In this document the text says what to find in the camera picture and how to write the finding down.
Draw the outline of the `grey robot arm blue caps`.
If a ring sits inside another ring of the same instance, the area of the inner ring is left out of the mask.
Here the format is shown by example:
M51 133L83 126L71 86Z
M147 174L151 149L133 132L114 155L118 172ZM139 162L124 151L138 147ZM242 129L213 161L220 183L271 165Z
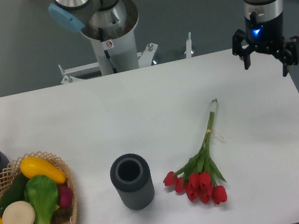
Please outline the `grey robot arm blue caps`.
M289 67L299 62L299 37L283 36L283 0L243 0L245 29L232 37L232 53L250 67L253 52L269 54ZM53 0L50 16L63 28L91 41L103 75L139 67L134 28L138 10L131 0Z

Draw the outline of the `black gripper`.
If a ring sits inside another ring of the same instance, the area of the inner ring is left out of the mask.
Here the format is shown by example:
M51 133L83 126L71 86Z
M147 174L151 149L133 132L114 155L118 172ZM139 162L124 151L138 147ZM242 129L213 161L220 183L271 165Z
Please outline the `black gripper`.
M283 13L265 22L246 18L245 24L246 32L238 29L232 37L232 54L243 61L245 70L250 68L252 52L277 55L283 64L282 75L286 77L289 67L299 63L299 36L283 39ZM244 40L247 48L242 46Z

